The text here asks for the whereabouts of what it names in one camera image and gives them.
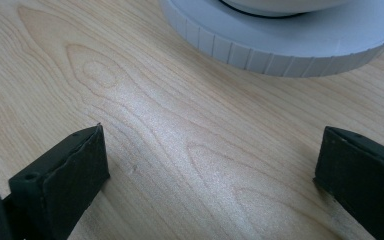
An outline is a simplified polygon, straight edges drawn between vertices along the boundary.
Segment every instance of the wooden table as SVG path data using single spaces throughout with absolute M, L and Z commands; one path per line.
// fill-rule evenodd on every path
M 312 182 L 323 129 L 384 144 L 384 54 L 275 78 L 197 52 L 157 0 L 0 0 L 0 195 L 102 123 L 111 179 L 70 239 L 370 239 Z

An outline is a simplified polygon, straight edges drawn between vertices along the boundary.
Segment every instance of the black object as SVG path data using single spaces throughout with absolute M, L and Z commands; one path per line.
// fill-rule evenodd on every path
M 108 178 L 102 126 L 73 133 L 9 180 L 0 239 L 67 239 Z
M 264 15 L 259 15 L 259 14 L 254 14 L 254 13 L 249 13 L 249 12 L 245 12 L 245 11 L 239 10 L 239 9 L 233 7 L 232 5 L 228 4 L 227 2 L 225 2 L 223 0 L 220 0 L 220 2 L 223 3 L 223 5 L 227 6 L 228 8 L 230 8 L 230 9 L 232 9 L 234 11 L 240 12 L 242 14 L 245 14 L 245 15 L 248 15 L 248 16 L 251 16 L 251 17 L 257 17 L 257 18 L 285 19 L 285 18 L 292 18 L 292 17 L 297 17 L 297 16 L 301 16 L 301 15 L 305 14 L 305 12 L 303 12 L 303 13 L 295 13 L 295 14 L 287 15 L 287 16 L 269 17 L 269 16 L 264 16 Z
M 326 127 L 315 182 L 376 239 L 384 239 L 384 146 Z

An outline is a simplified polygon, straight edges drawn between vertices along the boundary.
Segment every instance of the light wood surface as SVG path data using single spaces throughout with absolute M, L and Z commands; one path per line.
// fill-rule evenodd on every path
M 327 125 L 384 144 L 384 54 L 275 78 L 198 53 L 157 0 L 0 0 L 0 195 L 98 122 L 111 179 L 70 239 L 371 239 L 312 178 Z

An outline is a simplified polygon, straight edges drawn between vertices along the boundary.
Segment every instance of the hole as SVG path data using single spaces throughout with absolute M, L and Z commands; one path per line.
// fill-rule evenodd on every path
M 39 173 L 34 172 L 24 176 L 24 179 L 26 179 L 27 181 L 32 181 L 32 180 L 35 180 L 37 177 L 39 177 Z

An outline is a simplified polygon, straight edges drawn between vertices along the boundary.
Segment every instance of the white plastic object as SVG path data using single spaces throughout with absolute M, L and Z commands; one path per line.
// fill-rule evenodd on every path
M 238 10 L 268 17 L 290 16 L 339 6 L 350 0 L 223 0 Z
M 160 0 L 170 25 L 222 62 L 273 76 L 358 68 L 384 51 L 384 0 L 353 0 L 283 19 L 237 12 L 218 0 Z

